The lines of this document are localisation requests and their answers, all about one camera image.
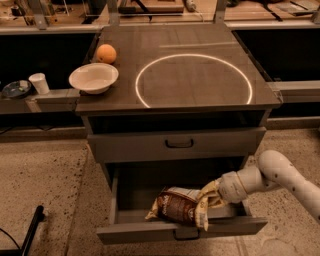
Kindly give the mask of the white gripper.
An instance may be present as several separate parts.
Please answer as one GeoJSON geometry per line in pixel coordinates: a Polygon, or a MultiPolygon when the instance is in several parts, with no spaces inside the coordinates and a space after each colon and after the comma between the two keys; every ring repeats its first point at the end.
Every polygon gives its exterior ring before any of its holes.
{"type": "Polygon", "coordinates": [[[247,198],[247,193],[240,178],[234,171],[223,174],[221,180],[216,179],[209,182],[197,195],[197,199],[200,201],[195,208],[195,224],[198,228],[202,228],[205,231],[208,230],[209,209],[218,209],[227,205],[227,203],[219,197],[219,193],[228,203],[239,203],[247,198]]]}

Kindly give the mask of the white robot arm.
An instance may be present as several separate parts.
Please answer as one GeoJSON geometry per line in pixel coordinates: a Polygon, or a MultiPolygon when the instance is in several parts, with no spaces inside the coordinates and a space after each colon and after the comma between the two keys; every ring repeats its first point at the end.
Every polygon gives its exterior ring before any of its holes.
{"type": "Polygon", "coordinates": [[[258,166],[231,171],[209,182],[197,195],[195,223],[208,230],[208,209],[239,203],[250,194],[283,187],[320,223],[320,188],[308,181],[282,153],[266,150],[258,166]]]}

